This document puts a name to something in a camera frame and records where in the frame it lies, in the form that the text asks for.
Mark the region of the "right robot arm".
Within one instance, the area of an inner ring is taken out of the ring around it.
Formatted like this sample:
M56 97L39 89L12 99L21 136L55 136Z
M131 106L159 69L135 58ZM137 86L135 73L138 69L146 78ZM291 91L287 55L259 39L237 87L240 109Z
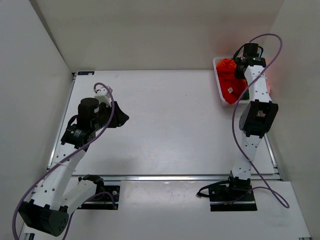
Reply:
M227 180L202 187L198 198L210 198L215 204L233 204L237 201L254 201L251 185L253 161L262 138L270 130L278 104L272 102L266 83L266 61L258 52L257 43L246 43L241 57L234 56L235 77L244 78L248 84L249 102L239 118L241 142L239 159Z

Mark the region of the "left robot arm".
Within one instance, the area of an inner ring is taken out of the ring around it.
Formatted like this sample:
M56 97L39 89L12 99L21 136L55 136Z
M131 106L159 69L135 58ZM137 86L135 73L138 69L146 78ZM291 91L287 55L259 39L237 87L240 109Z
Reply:
M108 97L82 99L77 115L69 119L60 140L61 145L73 146L75 150L67 152L34 183L27 191L30 199L22 199L14 215L21 216L29 228L58 237L67 233L73 213L85 202L103 201L108 195L115 207L114 197L105 191L104 181L98 175L80 177L76 187L65 190L90 145L107 128L121 127L128 120L118 103Z

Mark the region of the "red t-shirt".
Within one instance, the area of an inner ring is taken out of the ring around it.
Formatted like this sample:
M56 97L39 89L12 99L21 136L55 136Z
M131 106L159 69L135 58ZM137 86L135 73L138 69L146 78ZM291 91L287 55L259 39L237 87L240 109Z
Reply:
M230 105L234 104L238 100L242 92L248 86L245 79L237 79L235 77L231 80L219 79L219 83L222 96Z

